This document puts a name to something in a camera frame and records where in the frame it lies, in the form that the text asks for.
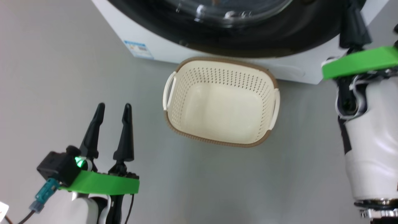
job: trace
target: green led indicator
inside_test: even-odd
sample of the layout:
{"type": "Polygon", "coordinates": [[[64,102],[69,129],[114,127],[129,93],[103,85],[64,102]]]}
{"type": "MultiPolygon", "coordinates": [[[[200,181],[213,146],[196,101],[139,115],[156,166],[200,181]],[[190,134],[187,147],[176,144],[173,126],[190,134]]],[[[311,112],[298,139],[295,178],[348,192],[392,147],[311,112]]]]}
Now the green led indicator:
{"type": "Polygon", "coordinates": [[[84,159],[82,159],[80,157],[75,157],[75,160],[76,160],[77,166],[81,168],[83,166],[84,159]]]}

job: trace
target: gray floor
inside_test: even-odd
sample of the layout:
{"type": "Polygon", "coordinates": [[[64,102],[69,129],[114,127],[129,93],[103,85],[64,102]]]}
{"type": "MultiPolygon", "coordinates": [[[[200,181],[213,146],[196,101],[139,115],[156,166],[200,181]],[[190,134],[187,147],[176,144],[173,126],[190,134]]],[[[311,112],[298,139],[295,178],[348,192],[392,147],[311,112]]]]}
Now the gray floor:
{"type": "MultiPolygon", "coordinates": [[[[80,145],[105,102],[100,171],[113,164],[124,104],[133,106],[140,175],[129,223],[360,223],[345,175],[335,86],[280,82],[277,125],[263,144],[197,142],[167,127],[162,91],[176,65],[130,55],[90,0],[0,1],[0,200],[19,221],[44,183],[35,168],[51,150],[80,145]]],[[[58,192],[30,223],[57,223],[58,192]]],[[[123,220],[130,199],[123,207],[123,220]]]]}

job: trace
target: laundry basket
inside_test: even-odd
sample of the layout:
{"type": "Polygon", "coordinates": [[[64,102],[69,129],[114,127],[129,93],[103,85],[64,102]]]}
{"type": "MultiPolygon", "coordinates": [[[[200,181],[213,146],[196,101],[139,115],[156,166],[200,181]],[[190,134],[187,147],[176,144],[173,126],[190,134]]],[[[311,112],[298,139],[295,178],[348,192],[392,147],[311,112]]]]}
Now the laundry basket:
{"type": "Polygon", "coordinates": [[[163,110],[169,127],[214,144],[253,147],[270,135],[280,95],[265,68],[227,59],[182,62],[166,82],[163,110]]]}

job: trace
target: energy label sticker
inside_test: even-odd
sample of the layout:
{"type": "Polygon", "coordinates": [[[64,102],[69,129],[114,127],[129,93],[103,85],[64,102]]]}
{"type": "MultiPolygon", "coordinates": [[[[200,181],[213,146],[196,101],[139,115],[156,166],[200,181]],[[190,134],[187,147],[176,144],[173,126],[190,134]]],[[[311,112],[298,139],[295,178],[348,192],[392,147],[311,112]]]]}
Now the energy label sticker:
{"type": "Polygon", "coordinates": [[[143,43],[131,42],[131,41],[124,41],[127,48],[130,52],[134,55],[134,57],[146,58],[146,59],[153,59],[152,54],[149,52],[148,48],[143,43]]]}

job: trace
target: washing machine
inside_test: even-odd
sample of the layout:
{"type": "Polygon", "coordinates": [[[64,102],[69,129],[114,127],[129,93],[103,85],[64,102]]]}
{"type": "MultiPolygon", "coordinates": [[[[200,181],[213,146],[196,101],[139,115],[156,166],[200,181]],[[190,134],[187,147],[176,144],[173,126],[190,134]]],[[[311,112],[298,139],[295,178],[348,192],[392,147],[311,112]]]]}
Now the washing machine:
{"type": "MultiPolygon", "coordinates": [[[[92,1],[135,57],[234,58],[277,79],[318,84],[322,62],[346,52],[338,37],[345,0],[92,1]]],[[[368,25],[394,0],[356,1],[368,25]]]]}

